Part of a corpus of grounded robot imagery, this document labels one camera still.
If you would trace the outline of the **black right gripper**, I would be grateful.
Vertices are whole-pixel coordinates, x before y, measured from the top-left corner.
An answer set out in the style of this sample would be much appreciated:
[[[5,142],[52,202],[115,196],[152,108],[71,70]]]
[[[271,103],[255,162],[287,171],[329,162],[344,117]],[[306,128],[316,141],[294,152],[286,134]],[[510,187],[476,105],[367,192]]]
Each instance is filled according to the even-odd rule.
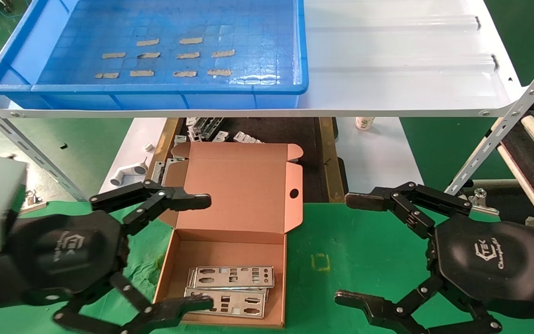
[[[428,255],[436,256],[432,265],[436,276],[399,302],[337,290],[335,303],[360,309],[369,325],[397,334],[499,334],[502,324],[488,311],[534,319],[534,227],[472,220],[464,217],[472,209],[466,199],[414,182],[348,193],[344,201],[361,211],[390,211],[421,239],[434,233]],[[435,229],[436,223],[421,208],[449,218]],[[418,323],[413,313],[438,292],[469,312],[472,320],[431,328]]]

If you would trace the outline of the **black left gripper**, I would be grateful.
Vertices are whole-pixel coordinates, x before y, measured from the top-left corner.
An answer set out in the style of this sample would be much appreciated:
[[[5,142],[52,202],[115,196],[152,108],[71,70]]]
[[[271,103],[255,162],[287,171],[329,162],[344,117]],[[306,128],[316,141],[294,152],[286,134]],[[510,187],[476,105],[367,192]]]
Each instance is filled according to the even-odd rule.
[[[19,218],[0,251],[0,308],[68,302],[53,316],[80,334],[150,334],[173,328],[188,312],[208,310],[214,300],[192,295],[150,303],[121,271],[127,266],[127,235],[136,235],[165,211],[197,211],[211,205],[209,194],[144,180],[93,195],[89,214]],[[110,213],[136,206],[120,223]],[[124,325],[82,315],[111,290],[136,309]]]

